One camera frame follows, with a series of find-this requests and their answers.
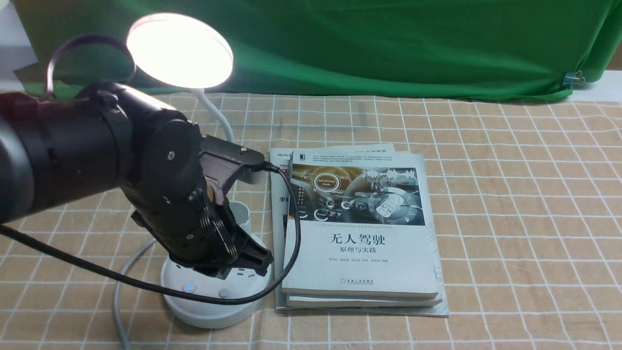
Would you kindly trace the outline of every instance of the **white wall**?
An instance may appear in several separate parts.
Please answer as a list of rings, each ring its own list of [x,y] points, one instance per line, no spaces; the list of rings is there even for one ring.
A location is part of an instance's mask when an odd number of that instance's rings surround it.
[[[0,90],[23,90],[14,70],[37,61],[13,3],[0,0]]]
[[[606,70],[599,81],[575,88],[570,101],[622,102],[622,71]]]

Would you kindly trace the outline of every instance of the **book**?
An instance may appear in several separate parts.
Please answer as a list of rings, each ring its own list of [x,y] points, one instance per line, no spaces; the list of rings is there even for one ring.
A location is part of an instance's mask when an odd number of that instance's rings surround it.
[[[443,301],[442,295],[435,298],[352,298],[335,296],[287,295],[287,306],[294,308],[384,308],[387,306],[435,306]]]
[[[290,179],[303,244],[282,291],[296,295],[435,298],[431,203],[421,154],[297,149]],[[293,201],[289,210],[295,210]],[[293,217],[285,259],[293,251]]]
[[[390,143],[372,144],[362,146],[335,146],[322,149],[340,150],[346,152],[365,152],[369,150],[376,150],[382,152],[394,152],[394,146]],[[285,173],[289,173],[289,161],[294,148],[272,148],[269,150],[269,160],[273,164],[279,166]],[[279,275],[284,267],[284,249],[285,249],[285,225],[284,219],[287,216],[288,204],[287,197],[289,196],[287,188],[283,183],[280,176],[276,174],[270,175],[271,180],[271,207],[272,207],[272,232],[274,241],[274,256],[275,264],[274,271],[275,276]],[[447,293],[445,291],[445,283],[443,279],[443,272],[440,264],[440,254],[438,243],[434,229],[430,231],[428,239],[430,250],[434,259],[434,266],[437,281],[440,286],[440,293],[437,296],[440,299],[440,303],[433,306],[346,306],[346,307],[333,307],[333,305],[324,304],[324,297],[322,296],[305,296],[304,300],[308,306],[292,306],[287,304],[287,300],[296,298],[297,296],[288,296],[281,290],[281,286],[277,286],[274,291],[275,309],[276,311],[287,311],[296,309],[306,310],[336,310],[341,313],[371,313],[371,314],[384,314],[384,315],[410,315],[410,316],[428,316],[428,317],[448,317],[449,316],[449,303],[447,300]],[[353,301],[368,301],[369,299],[361,298],[346,298]]]
[[[361,146],[332,146],[323,149],[334,149],[351,152],[393,152],[395,150],[393,144],[369,144]],[[289,176],[289,162],[291,160],[294,148],[271,148],[268,152],[268,158],[272,164],[278,166],[283,172]],[[287,213],[289,210],[288,201],[289,193],[283,179],[274,173],[270,173],[270,188],[272,201],[272,239],[274,245],[274,276],[278,276],[283,271],[285,264],[285,227],[287,223]],[[287,296],[281,290],[281,285],[275,289],[275,304],[277,310],[285,308],[287,304]]]

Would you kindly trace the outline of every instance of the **binder clip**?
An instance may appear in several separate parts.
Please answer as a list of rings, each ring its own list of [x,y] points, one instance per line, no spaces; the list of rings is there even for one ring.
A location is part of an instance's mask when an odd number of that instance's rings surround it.
[[[564,79],[562,79],[562,84],[560,88],[562,90],[566,90],[568,88],[572,88],[573,86],[581,86],[585,83],[585,77],[582,75],[581,71],[578,72],[568,72],[564,75]]]

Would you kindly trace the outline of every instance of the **lamp head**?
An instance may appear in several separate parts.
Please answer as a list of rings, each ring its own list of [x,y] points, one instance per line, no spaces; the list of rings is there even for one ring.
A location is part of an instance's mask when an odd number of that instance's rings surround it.
[[[233,71],[231,47],[214,28],[173,13],[138,19],[126,45],[146,74],[169,85],[203,89],[225,82]]]

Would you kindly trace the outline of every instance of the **beige tablecloth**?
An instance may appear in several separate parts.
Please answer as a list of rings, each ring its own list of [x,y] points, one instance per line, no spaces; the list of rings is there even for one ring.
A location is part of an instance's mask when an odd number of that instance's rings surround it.
[[[280,314],[274,297],[237,326],[204,331],[163,298],[122,289],[133,349],[622,349],[622,107],[375,97],[212,95],[236,139],[270,147],[394,143],[423,153],[449,318]],[[190,95],[164,96],[224,137]],[[238,184],[271,246],[269,184]],[[15,222],[34,237],[119,269],[151,236],[111,191]],[[156,246],[130,275],[159,282]],[[0,238],[0,349],[113,350],[113,282]]]

